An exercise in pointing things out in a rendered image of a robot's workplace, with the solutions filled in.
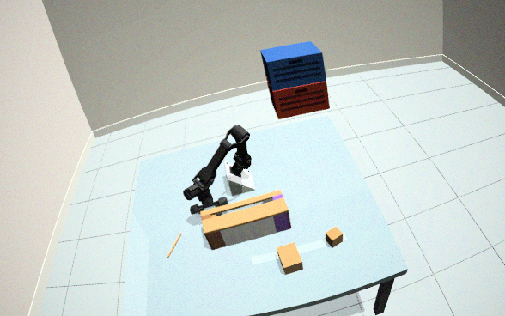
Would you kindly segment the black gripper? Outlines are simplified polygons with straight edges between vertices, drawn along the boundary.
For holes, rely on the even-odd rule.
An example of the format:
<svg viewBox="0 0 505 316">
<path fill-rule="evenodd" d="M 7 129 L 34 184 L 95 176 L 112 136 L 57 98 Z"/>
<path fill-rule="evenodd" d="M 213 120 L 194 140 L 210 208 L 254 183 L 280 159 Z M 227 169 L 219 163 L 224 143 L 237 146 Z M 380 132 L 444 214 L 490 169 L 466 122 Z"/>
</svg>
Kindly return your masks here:
<svg viewBox="0 0 505 316">
<path fill-rule="evenodd" d="M 218 208 L 218 207 L 228 204 L 228 200 L 225 196 L 220 197 L 219 201 L 213 202 L 210 191 L 208 191 L 204 194 L 200 194 L 199 197 L 202 202 L 202 205 L 198 206 L 197 204 L 195 204 L 195 205 L 191 206 L 191 208 L 190 208 L 191 215 L 196 214 L 196 213 L 200 214 L 201 211 L 204 211 L 205 208 L 208 208 L 210 206 L 216 206 L 216 208 Z"/>
</svg>

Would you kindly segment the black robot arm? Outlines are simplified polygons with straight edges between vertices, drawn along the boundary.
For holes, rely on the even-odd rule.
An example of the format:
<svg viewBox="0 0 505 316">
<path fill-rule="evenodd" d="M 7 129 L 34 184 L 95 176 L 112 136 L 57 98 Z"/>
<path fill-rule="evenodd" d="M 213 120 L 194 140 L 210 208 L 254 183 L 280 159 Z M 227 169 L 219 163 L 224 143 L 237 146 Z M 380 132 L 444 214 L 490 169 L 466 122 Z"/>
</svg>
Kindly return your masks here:
<svg viewBox="0 0 505 316">
<path fill-rule="evenodd" d="M 231 136 L 235 139 L 235 143 L 231 144 L 227 140 L 229 134 L 231 134 Z M 198 200 L 201 201 L 199 195 L 210 190 L 209 187 L 215 182 L 216 170 L 222 163 L 227 153 L 234 148 L 237 148 L 233 158 L 235 163 L 232 167 L 229 166 L 229 171 L 231 174 L 241 178 L 241 172 L 243 169 L 248 169 L 252 165 L 252 157 L 247 153 L 246 147 L 246 142 L 249 137 L 250 133 L 241 125 L 237 124 L 231 127 L 227 131 L 226 136 L 220 141 L 219 147 L 217 148 L 215 154 L 213 154 L 207 167 L 203 167 L 192 179 L 194 182 L 193 185 L 183 190 L 184 197 L 189 201 L 198 197 Z"/>
</svg>

